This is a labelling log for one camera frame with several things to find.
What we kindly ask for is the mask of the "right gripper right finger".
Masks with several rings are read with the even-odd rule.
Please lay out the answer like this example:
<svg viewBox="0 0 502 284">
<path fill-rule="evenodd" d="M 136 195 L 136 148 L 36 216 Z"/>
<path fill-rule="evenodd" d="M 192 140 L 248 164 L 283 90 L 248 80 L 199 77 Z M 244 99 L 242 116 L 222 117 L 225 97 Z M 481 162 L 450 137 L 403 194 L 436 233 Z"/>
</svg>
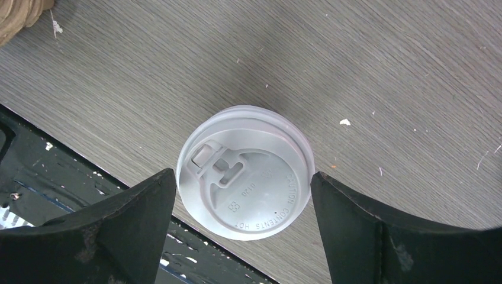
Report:
<svg viewBox="0 0 502 284">
<path fill-rule="evenodd" d="M 420 218 L 323 172 L 311 193 L 333 283 L 501 282 L 501 228 Z"/>
</svg>

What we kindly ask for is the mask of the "white sip lid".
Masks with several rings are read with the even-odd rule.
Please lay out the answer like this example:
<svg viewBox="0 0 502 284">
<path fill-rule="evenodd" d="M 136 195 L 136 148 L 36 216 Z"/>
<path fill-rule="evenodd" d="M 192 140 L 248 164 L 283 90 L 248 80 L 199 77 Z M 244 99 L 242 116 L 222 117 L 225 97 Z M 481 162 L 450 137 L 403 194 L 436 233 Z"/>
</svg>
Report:
<svg viewBox="0 0 502 284">
<path fill-rule="evenodd" d="M 187 139 L 176 165 L 182 203 L 224 238 L 260 240 L 291 225 L 311 197 L 314 155 L 288 119 L 258 106 L 226 108 Z"/>
</svg>

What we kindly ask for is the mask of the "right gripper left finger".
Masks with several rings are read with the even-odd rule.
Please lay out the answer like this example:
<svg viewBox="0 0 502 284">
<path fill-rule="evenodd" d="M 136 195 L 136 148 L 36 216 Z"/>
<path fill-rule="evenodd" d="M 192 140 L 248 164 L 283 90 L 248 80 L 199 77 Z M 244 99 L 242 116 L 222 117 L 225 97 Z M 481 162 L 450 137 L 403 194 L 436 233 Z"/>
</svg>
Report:
<svg viewBox="0 0 502 284">
<path fill-rule="evenodd" d="M 38 227 L 1 231 L 2 283 L 154 283 L 176 196 L 172 169 Z"/>
</svg>

